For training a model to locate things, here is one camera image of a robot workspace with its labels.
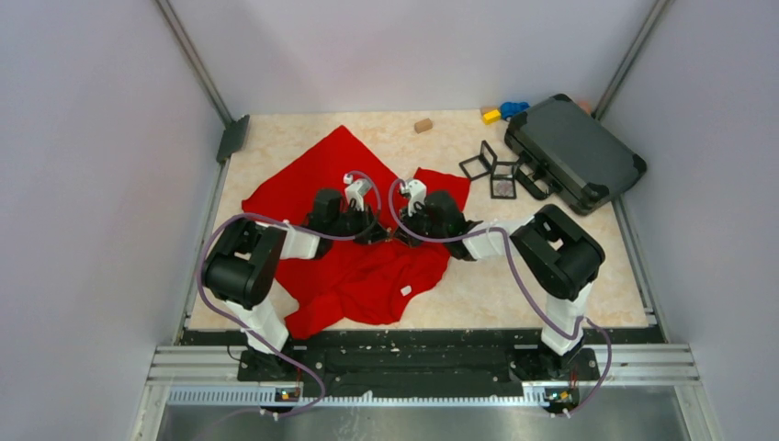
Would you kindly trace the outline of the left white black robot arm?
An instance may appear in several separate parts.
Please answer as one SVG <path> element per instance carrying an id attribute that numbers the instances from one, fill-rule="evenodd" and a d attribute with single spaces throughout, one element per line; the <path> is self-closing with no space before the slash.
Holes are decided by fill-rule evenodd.
<path id="1" fill-rule="evenodd" d="M 324 188 L 301 226 L 241 216 L 221 232 L 200 270 L 200 286 L 238 321 L 271 379 L 288 377 L 295 365 L 294 355 L 283 347 L 289 330 L 267 298 L 278 264 L 321 259 L 335 242 L 371 245 L 386 239 L 388 230 L 378 222 L 379 213 L 358 194 L 348 198 L 343 191 Z"/>

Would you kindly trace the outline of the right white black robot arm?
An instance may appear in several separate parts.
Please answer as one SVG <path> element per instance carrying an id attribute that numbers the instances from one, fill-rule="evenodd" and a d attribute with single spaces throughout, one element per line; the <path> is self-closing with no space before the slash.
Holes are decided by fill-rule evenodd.
<path id="1" fill-rule="evenodd" d="M 398 181 L 388 200 L 396 234 L 411 247 L 444 246 L 451 257 L 466 261 L 503 257 L 518 288 L 544 324 L 541 371 L 562 379 L 575 368 L 574 350 L 583 338 L 587 299 L 605 261 L 603 247 L 566 212 L 547 204 L 525 220 L 467 220 L 445 190 L 428 193 L 418 180 Z"/>

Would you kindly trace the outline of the red t-shirt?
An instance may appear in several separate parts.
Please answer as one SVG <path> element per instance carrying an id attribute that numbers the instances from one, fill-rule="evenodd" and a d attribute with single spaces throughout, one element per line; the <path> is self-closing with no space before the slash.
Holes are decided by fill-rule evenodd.
<path id="1" fill-rule="evenodd" d="M 340 126 L 261 184 L 242 209 L 301 224 L 317 191 L 342 187 L 344 174 L 354 170 L 366 173 L 381 200 L 387 199 L 397 176 Z M 276 280 L 299 304 L 285 319 L 289 333 L 307 339 L 342 319 L 373 325 L 397 322 L 411 299 L 440 282 L 450 259 L 441 244 L 411 248 L 394 240 L 371 245 L 337 242 L 321 259 L 283 260 Z M 405 286 L 411 286 L 412 293 L 403 297 Z"/>

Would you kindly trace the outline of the round glitter brooch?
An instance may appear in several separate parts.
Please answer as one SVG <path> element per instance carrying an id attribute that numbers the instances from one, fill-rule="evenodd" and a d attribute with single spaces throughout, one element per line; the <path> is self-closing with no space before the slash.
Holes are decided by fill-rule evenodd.
<path id="1" fill-rule="evenodd" d="M 496 198 L 514 198 L 514 185 L 508 180 L 492 182 L 492 192 Z"/>

